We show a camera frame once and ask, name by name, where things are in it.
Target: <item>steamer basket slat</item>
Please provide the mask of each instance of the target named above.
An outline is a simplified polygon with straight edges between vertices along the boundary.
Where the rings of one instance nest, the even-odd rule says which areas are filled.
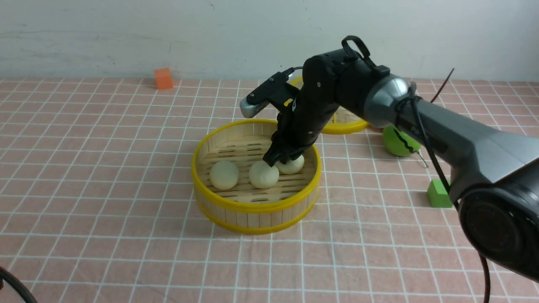
[[[198,145],[191,162],[197,204],[216,224],[229,230],[262,234],[288,228],[301,220],[316,202],[321,160],[314,146],[303,154],[305,165],[293,175],[280,175],[268,189],[255,188],[248,179],[251,165],[271,145],[273,120],[242,120],[217,129]],[[219,190],[210,182],[218,161],[231,161],[240,171],[238,184]]]

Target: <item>bamboo steamer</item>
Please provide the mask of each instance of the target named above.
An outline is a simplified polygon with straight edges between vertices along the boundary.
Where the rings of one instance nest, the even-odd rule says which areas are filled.
[[[301,76],[297,77],[290,81],[290,84],[297,88],[301,88],[303,86],[303,78]],[[366,129],[368,126],[369,124],[367,122],[341,106],[333,115],[333,119],[326,124],[324,129],[322,129],[322,134],[352,134],[360,132]]]
[[[191,173],[197,204],[209,220],[235,232],[265,234],[286,229],[309,213],[322,170],[315,146],[303,154],[302,170],[281,174],[274,187],[257,189],[249,182],[250,166],[262,160],[276,129],[273,120],[241,120],[218,128],[200,142]],[[222,160],[235,163],[240,171],[238,184],[230,190],[219,190],[210,182],[211,167]]]

